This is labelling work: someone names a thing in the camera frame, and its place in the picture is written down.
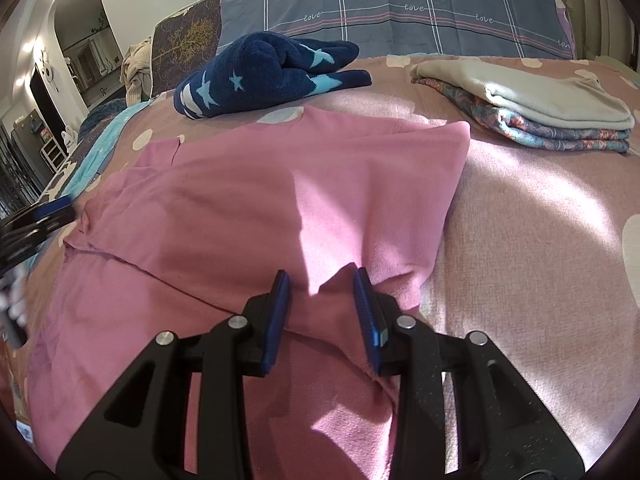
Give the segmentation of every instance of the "floral folded fabric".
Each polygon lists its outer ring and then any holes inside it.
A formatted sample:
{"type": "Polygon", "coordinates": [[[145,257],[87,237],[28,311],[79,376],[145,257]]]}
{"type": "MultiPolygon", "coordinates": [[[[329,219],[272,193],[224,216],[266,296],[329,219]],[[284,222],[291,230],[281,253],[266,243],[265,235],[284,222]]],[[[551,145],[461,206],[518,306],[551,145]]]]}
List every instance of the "floral folded fabric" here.
{"type": "Polygon", "coordinates": [[[626,153],[629,130],[571,130],[530,121],[508,108],[498,108],[466,90],[439,79],[416,79],[415,83],[436,89],[479,124],[530,148],[558,152],[611,150],[626,153]]]}

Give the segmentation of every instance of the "blue gripper pad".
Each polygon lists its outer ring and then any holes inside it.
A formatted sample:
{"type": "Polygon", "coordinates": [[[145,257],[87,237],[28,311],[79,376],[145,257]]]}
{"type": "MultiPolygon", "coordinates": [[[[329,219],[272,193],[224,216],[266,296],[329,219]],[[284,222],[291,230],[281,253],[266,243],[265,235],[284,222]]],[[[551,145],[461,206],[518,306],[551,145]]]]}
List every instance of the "blue gripper pad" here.
{"type": "Polygon", "coordinates": [[[266,375],[276,362],[280,338],[284,329],[284,319],[287,315],[291,284],[289,275],[284,270],[279,270],[273,287],[269,293],[268,303],[271,305],[271,316],[267,330],[264,333],[264,354],[262,355],[262,371],[266,375]]]}
{"type": "Polygon", "coordinates": [[[70,196],[63,196],[59,199],[52,200],[47,204],[41,205],[33,212],[33,220],[38,221],[42,220],[45,216],[50,215],[51,213],[56,212],[58,209],[62,209],[63,207],[70,206],[73,203],[70,196]]]}
{"type": "Polygon", "coordinates": [[[367,350],[367,359],[376,374],[380,373],[381,348],[388,334],[384,323],[380,323],[380,306],[376,298],[367,270],[360,268],[353,277],[353,297],[360,320],[362,339],[367,350]]]}

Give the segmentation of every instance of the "gray folded cloth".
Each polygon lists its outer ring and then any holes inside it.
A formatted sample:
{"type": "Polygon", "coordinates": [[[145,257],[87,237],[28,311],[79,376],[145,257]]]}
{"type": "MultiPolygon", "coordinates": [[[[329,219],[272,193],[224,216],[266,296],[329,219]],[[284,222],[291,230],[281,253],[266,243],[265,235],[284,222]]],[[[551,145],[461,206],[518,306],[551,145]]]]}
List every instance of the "gray folded cloth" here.
{"type": "Polygon", "coordinates": [[[410,67],[414,79],[440,79],[491,104],[556,128],[628,130],[628,106],[607,94],[595,74],[553,79],[476,58],[429,60],[410,67]]]}

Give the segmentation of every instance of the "doorway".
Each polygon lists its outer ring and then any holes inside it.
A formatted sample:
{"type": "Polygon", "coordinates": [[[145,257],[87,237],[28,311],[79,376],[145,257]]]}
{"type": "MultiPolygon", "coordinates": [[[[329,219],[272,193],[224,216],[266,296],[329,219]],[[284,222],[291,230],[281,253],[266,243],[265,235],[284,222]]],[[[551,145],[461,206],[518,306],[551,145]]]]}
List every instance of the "doorway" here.
{"type": "Polygon", "coordinates": [[[55,29],[84,104],[93,108],[124,96],[120,82],[122,53],[102,0],[56,0],[55,29]]]}
{"type": "Polygon", "coordinates": [[[64,121],[60,117],[58,110],[56,110],[56,106],[51,100],[49,91],[47,91],[47,88],[44,85],[44,81],[42,80],[42,76],[40,76],[40,72],[37,66],[36,70],[34,70],[33,72],[33,76],[31,76],[29,87],[31,89],[31,93],[33,94],[33,98],[36,101],[38,108],[40,109],[42,119],[49,127],[49,130],[55,137],[56,141],[60,145],[60,148],[63,150],[66,156],[65,141],[62,138],[62,132],[65,131],[66,126],[64,121]]]}

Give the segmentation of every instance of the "white polka dot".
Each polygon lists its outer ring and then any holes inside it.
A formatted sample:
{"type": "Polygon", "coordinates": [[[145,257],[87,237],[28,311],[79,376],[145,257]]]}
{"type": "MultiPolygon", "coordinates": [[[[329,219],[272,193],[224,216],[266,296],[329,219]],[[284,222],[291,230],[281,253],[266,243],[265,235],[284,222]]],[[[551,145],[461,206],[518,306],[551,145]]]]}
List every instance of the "white polka dot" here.
{"type": "Polygon", "coordinates": [[[78,225],[77,221],[73,221],[71,222],[71,224],[65,226],[64,229],[62,229],[62,232],[60,233],[60,236],[58,237],[58,247],[62,247],[62,245],[64,244],[65,238],[68,237],[71,234],[71,231],[73,231],[76,228],[76,225],[78,225]]]}
{"type": "Polygon", "coordinates": [[[290,108],[281,108],[280,110],[274,110],[269,112],[265,116],[258,119],[256,122],[261,124],[278,124],[287,123],[298,117],[302,116],[305,109],[302,106],[293,106],[290,108]]]}
{"type": "Polygon", "coordinates": [[[153,130],[145,130],[144,132],[139,134],[136,140],[133,141],[133,150],[137,152],[142,148],[144,148],[146,145],[148,145],[149,141],[151,140],[151,136],[153,134],[154,134],[153,130]]]}
{"type": "Polygon", "coordinates": [[[72,162],[72,163],[68,162],[62,167],[61,170],[58,170],[58,174],[61,173],[62,176],[60,177],[60,179],[56,183],[55,187],[53,187],[52,189],[49,189],[47,192],[45,192],[45,195],[47,195],[47,198],[48,198],[48,202],[50,202],[51,200],[55,199],[55,197],[58,196],[60,191],[62,191],[62,188],[65,185],[65,182],[68,180],[68,178],[74,172],[74,169],[76,168],[76,165],[77,165],[76,162],[72,162]]]}
{"type": "Polygon", "coordinates": [[[158,103],[161,103],[166,99],[166,92],[162,92],[158,97],[154,99],[154,101],[149,106],[156,106],[158,103]]]}
{"type": "Polygon", "coordinates": [[[409,56],[394,56],[393,54],[389,54],[386,56],[386,65],[392,68],[402,68],[411,63],[411,58],[409,56]]]}
{"type": "Polygon", "coordinates": [[[626,84],[631,86],[631,88],[633,88],[634,90],[638,90],[638,85],[633,83],[632,81],[629,81],[629,79],[627,79],[626,77],[620,76],[620,79],[622,79],[622,81],[624,81],[626,84]]]}
{"type": "Polygon", "coordinates": [[[93,191],[98,184],[100,184],[100,179],[102,178],[101,175],[98,175],[98,178],[96,178],[91,184],[89,184],[87,187],[84,188],[85,191],[93,191]]]}
{"type": "Polygon", "coordinates": [[[596,76],[593,72],[589,72],[588,70],[576,70],[575,75],[579,75],[580,77],[583,77],[585,79],[595,79],[596,81],[598,80],[598,76],[596,76]]]}
{"type": "Polygon", "coordinates": [[[556,1],[556,7],[558,9],[564,9],[564,6],[565,6],[564,5],[564,1],[562,1],[562,0],[555,0],[555,1],[556,1]]]}
{"type": "Polygon", "coordinates": [[[631,291],[640,306],[640,215],[633,215],[622,229],[622,258],[631,291]]]}
{"type": "Polygon", "coordinates": [[[542,61],[535,57],[523,57],[520,61],[529,68],[540,68],[542,66],[542,61]]]}

